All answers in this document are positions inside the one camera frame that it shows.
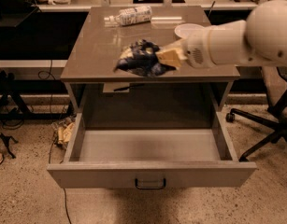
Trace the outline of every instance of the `open drawer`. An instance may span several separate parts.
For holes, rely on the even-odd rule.
[[[126,94],[87,85],[64,162],[62,188],[239,187],[239,162],[209,84],[146,84]]]

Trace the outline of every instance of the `desk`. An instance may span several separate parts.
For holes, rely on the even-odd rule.
[[[238,162],[220,113],[239,78],[234,66],[185,63],[160,77],[113,73],[124,46],[142,38],[163,46],[176,40],[180,23],[209,25],[203,9],[153,7],[151,22],[105,27],[120,8],[91,8],[61,75],[78,114],[64,162],[49,165],[50,174],[63,188],[242,185],[256,165]],[[121,82],[140,86],[105,92]]]

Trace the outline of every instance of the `brown tabletop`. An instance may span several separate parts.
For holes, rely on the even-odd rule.
[[[195,69],[185,63],[181,69],[159,77],[139,77],[124,71],[113,72],[122,49],[139,39],[165,46],[177,40],[174,29],[181,23],[209,26],[201,7],[153,7],[152,18],[168,22],[145,22],[125,27],[106,27],[105,18],[126,7],[92,7],[79,33],[65,69],[63,82],[219,82],[238,79],[234,66]]]

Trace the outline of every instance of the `white plate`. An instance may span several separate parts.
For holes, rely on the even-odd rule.
[[[174,29],[174,33],[178,38],[187,38],[188,35],[193,31],[193,30],[200,30],[203,29],[204,27],[201,25],[197,24],[192,24],[192,23],[185,23],[182,25],[178,25]]]

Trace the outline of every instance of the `robotic arm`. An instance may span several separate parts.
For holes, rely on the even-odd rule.
[[[182,42],[191,65],[287,66],[287,1],[255,8],[246,21],[193,31]]]

